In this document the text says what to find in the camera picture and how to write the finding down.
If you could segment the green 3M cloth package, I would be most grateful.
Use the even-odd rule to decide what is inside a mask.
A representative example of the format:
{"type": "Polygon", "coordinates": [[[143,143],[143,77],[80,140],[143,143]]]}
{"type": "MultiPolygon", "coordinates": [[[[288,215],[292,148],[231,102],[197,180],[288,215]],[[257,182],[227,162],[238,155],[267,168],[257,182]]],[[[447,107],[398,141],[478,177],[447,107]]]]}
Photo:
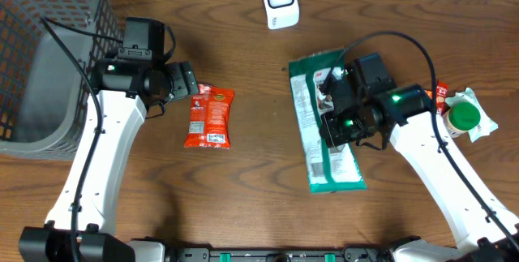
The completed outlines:
{"type": "Polygon", "coordinates": [[[330,71],[340,78],[343,70],[344,56],[339,49],[289,63],[290,90],[312,194],[367,188],[352,148],[348,144],[330,148],[320,135],[320,129],[325,127],[320,117],[332,112],[334,104],[319,86],[330,71]]]}

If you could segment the orange stick sachet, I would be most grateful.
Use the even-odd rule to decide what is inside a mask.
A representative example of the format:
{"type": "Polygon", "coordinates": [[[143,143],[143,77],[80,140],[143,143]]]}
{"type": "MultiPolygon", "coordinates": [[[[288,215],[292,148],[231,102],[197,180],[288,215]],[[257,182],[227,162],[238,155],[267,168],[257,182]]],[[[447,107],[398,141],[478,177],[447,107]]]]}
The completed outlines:
{"type": "MultiPolygon", "coordinates": [[[[428,99],[426,100],[426,107],[431,109],[431,105],[433,103],[433,92],[429,89],[424,90],[428,99]]],[[[437,80],[435,84],[435,113],[438,115],[442,115],[446,110],[446,98],[448,95],[448,85],[441,80],[437,80]]]]}

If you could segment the white teal wipes packet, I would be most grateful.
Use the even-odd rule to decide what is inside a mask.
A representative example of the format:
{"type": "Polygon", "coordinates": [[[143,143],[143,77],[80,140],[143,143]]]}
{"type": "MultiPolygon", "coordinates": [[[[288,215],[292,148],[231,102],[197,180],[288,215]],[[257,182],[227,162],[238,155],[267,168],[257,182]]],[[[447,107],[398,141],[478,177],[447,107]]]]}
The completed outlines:
{"type": "Polygon", "coordinates": [[[446,104],[448,106],[448,110],[459,102],[469,102],[474,105],[481,114],[480,123],[473,129],[469,130],[465,134],[467,134],[472,142],[475,142],[479,138],[483,136],[490,135],[493,131],[495,131],[499,126],[496,122],[490,119],[482,106],[479,104],[478,98],[475,95],[475,92],[471,88],[466,88],[464,92],[456,92],[453,97],[448,97],[446,99],[446,104]]]}

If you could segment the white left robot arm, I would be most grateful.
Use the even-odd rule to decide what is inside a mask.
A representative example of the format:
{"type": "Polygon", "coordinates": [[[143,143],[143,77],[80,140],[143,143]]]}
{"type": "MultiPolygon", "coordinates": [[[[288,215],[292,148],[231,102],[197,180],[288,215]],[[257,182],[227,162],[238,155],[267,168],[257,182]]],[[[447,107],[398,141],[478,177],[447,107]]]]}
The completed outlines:
{"type": "Polygon", "coordinates": [[[124,37],[79,73],[90,95],[71,171],[42,227],[24,227],[25,261],[174,261],[166,243],[115,238],[117,205],[127,159],[150,107],[194,96],[198,83],[189,62],[171,62],[164,50],[173,34],[160,21],[129,17],[124,37]]]}

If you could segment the red snack bag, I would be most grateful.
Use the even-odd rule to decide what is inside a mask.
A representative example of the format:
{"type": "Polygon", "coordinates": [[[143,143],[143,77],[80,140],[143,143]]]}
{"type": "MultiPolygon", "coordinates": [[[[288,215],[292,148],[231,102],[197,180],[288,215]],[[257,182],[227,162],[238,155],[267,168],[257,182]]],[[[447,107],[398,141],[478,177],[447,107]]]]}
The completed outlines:
{"type": "Polygon", "coordinates": [[[234,90],[198,84],[191,98],[190,122],[185,148],[230,148],[228,124],[234,90]]]}

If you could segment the green lid jar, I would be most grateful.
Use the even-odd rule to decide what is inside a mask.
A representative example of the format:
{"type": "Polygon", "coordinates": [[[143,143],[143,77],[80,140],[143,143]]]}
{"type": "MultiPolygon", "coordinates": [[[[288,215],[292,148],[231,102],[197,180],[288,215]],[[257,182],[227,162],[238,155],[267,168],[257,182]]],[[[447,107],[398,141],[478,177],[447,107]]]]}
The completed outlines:
{"type": "Polygon", "coordinates": [[[481,121],[479,110],[469,102],[459,102],[443,114],[444,125],[452,138],[475,128],[481,121]]]}

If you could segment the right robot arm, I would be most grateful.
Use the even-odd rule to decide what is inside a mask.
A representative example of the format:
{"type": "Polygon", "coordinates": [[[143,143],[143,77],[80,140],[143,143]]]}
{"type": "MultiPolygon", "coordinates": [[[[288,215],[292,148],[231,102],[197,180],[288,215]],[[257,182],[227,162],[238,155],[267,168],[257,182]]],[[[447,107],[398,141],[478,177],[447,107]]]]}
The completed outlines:
{"type": "Polygon", "coordinates": [[[413,167],[447,221],[456,246],[404,238],[384,251],[391,261],[516,261],[518,217],[498,201],[453,142],[418,84],[398,87],[381,57],[370,54],[331,67],[319,91],[332,102],[320,134],[329,148],[392,145],[413,167]]]}

